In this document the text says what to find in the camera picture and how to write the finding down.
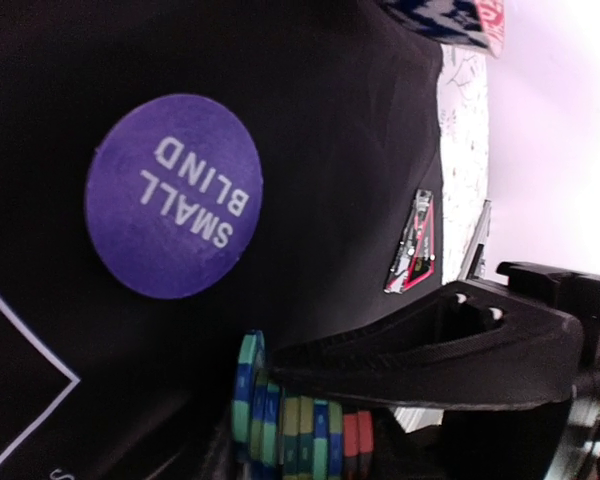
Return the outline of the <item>purple small blind button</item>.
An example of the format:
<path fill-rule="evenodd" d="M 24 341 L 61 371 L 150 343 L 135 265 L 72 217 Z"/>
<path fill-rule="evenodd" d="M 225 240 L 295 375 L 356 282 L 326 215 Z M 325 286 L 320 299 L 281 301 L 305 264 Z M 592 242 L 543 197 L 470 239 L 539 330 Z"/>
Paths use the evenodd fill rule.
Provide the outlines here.
<path fill-rule="evenodd" d="M 256 145 L 224 105 L 172 94 L 124 116 L 97 147 L 85 192 L 92 244 L 129 289 L 195 295 L 223 278 L 259 220 Z"/>

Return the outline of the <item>green blue chip stack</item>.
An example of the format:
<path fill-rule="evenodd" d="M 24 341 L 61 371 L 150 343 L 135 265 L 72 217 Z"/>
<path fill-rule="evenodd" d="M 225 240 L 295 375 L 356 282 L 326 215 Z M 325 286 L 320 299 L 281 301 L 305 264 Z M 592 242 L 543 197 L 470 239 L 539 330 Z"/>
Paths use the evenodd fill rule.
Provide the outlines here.
<path fill-rule="evenodd" d="M 265 367 L 264 335 L 242 338 L 231 401 L 238 479 L 368 479 L 372 414 L 290 392 Z"/>

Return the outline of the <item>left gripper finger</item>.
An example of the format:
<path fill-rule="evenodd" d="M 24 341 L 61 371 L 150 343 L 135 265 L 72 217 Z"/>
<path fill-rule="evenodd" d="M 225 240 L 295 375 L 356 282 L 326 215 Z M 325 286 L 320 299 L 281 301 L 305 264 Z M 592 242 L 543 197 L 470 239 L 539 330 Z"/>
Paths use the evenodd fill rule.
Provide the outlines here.
<path fill-rule="evenodd" d="M 571 396 L 574 316 L 506 289 L 449 283 L 365 327 L 271 354 L 288 392 L 344 404 L 527 410 Z"/>

